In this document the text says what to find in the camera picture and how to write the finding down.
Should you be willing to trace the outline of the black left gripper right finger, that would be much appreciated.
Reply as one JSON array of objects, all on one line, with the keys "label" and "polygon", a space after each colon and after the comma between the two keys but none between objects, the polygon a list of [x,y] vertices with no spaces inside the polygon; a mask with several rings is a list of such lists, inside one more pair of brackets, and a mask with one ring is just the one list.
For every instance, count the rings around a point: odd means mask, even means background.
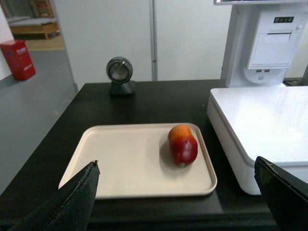
[{"label": "black left gripper right finger", "polygon": [[280,230],[308,229],[307,183],[261,156],[255,161],[255,180]]}]

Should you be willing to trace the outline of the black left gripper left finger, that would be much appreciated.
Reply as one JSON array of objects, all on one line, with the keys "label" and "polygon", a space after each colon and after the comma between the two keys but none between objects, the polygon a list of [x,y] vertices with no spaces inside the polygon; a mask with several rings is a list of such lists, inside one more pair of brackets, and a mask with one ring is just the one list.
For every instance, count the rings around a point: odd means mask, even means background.
[{"label": "black left gripper left finger", "polygon": [[98,188],[98,161],[92,161],[11,231],[85,231]]}]

